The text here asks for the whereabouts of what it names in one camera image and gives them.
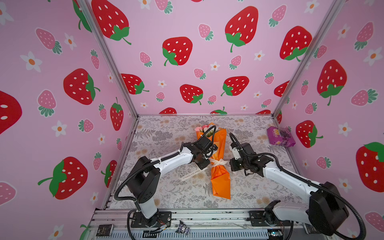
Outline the clear ribbon strip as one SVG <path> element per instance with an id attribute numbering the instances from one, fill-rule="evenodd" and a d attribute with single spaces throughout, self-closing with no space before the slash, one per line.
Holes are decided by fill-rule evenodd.
<path id="1" fill-rule="evenodd" d="M 209 160 L 211 162 L 210 165 L 208 165 L 207 167 L 205 167 L 202 170 L 197 169 L 195 171 L 192 171 L 191 173 L 189 173 L 189 174 L 185 175 L 184 177 L 180 178 L 180 180 L 182 182 L 184 182 L 184 181 L 188 180 L 189 178 L 191 178 L 191 177 L 193 177 L 193 176 L 195 176 L 195 175 L 197 175 L 197 174 L 199 174 L 199 173 L 201 173 L 201 172 L 203 172 L 205 170 L 208 170 L 210 168 L 214 168 L 214 167 L 217 167 L 217 166 L 225 166 L 228 163 L 228 161 L 225 161 L 223 159 L 214 160 L 214 159 L 210 158 Z"/>

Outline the orange wrapping paper sheet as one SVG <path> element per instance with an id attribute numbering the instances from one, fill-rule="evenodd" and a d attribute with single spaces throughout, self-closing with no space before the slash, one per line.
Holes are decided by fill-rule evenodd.
<path id="1" fill-rule="evenodd" d="M 211 129 L 204 130 L 203 133 L 196 133 L 197 139 L 200 139 L 204 134 L 210 140 L 214 137 L 214 144 L 218 146 L 218 150 L 211 157 L 214 160 L 224 160 L 224 153 L 226 148 L 227 130 L 216 127 L 216 130 Z M 225 166 L 217 166 L 211 168 L 211 183 L 213 189 L 213 195 L 224 199 L 231 199 L 231 178 L 230 173 Z"/>

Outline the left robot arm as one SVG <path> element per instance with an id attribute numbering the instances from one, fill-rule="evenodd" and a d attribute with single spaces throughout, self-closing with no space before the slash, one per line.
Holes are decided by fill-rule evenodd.
<path id="1" fill-rule="evenodd" d="M 116 201 L 133 201 L 144 219 L 152 220 L 158 215 L 154 195 L 161 177 L 170 171 L 190 163 L 200 170 L 211 164 L 210 158 L 218 151 L 218 146 L 207 137 L 195 142 L 182 143 L 181 147 L 163 157 L 138 159 L 128 177 L 117 187 L 114 193 Z"/>

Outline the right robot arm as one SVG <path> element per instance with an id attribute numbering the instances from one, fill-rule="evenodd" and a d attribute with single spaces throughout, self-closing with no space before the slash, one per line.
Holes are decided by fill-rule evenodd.
<path id="1" fill-rule="evenodd" d="M 305 179 L 281 166 L 274 154 L 257 154 L 250 144 L 240 144 L 233 133 L 229 136 L 234 155 L 230 160 L 233 172 L 244 170 L 247 176 L 257 174 L 272 180 L 291 190 L 304 201 L 302 204 L 272 201 L 265 207 L 262 218 L 268 225 L 273 226 L 282 221 L 298 222 L 312 225 L 323 235 L 336 235 L 347 240 L 348 237 L 339 233 L 338 228 L 352 213 L 360 228 L 356 238 L 358 240 L 366 238 L 367 230 L 363 218 L 346 199 L 340 196 L 335 185 Z"/>

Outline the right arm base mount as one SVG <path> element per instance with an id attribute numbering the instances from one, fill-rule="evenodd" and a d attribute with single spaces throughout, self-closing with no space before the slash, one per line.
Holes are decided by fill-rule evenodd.
<path id="1" fill-rule="evenodd" d="M 247 221 L 250 221 L 253 227 L 289 227 L 291 221 L 281 221 L 273 213 L 275 205 L 280 202 L 280 200 L 274 200 L 262 210 L 249 211 L 250 216 Z"/>

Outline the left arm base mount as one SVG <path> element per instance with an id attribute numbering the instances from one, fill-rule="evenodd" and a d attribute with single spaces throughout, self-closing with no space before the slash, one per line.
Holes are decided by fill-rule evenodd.
<path id="1" fill-rule="evenodd" d="M 132 228 L 159 228 L 163 225 L 169 226 L 172 221 L 172 212 L 158 211 L 151 218 L 146 219 L 141 212 L 134 212 L 131 217 Z"/>

